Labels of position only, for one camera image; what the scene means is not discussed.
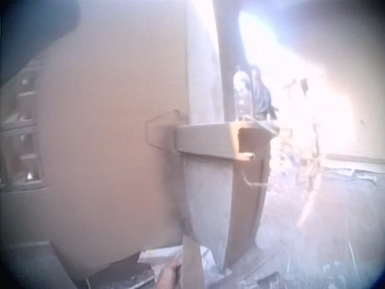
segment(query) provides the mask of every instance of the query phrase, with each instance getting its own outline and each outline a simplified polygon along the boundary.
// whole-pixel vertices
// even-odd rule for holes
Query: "dirt floor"
[[[295,172],[271,172],[256,244],[259,255],[278,251],[244,284],[278,271],[287,288],[370,287],[383,269],[385,175],[366,173],[373,183],[325,169],[309,193]]]

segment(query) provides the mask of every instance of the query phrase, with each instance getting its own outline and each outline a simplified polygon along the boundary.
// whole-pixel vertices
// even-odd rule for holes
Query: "hand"
[[[156,289],[175,289],[176,281],[179,278],[179,269],[182,265],[182,260],[177,259],[171,264],[162,269],[156,283]]]

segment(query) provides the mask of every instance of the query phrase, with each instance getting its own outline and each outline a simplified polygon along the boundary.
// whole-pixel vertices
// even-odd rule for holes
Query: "bottle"
[[[253,98],[251,94],[251,79],[240,66],[233,77],[234,106],[236,120],[253,119]]]

